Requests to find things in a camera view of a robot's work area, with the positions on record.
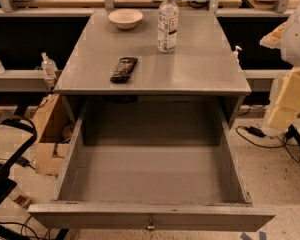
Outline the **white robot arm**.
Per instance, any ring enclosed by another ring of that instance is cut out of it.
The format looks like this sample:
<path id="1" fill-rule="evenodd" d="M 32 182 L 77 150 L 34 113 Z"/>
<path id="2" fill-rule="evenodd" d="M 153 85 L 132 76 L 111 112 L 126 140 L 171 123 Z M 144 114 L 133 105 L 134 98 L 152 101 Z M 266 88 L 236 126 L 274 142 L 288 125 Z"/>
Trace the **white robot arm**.
<path id="1" fill-rule="evenodd" d="M 260 44 L 279 49 L 281 59 L 293 68 L 277 77 L 271 86 L 270 105 L 262 130 L 268 136 L 284 133 L 300 114 L 300 6 L 288 20 L 264 36 Z"/>

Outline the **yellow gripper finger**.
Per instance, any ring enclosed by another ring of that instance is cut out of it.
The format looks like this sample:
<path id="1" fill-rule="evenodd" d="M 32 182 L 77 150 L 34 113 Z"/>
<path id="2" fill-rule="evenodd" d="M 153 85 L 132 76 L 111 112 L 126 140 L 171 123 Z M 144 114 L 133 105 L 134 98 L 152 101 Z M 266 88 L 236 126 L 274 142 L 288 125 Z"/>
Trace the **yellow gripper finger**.
<path id="1" fill-rule="evenodd" d="M 280 49 L 281 48 L 281 38 L 283 35 L 283 30 L 286 23 L 280 24 L 272 32 L 263 36 L 259 44 L 263 47 L 270 49 Z"/>
<path id="2" fill-rule="evenodd" d="M 266 126 L 277 131 L 286 130 L 300 114 L 300 67 L 293 67 L 282 80 L 266 119 Z"/>

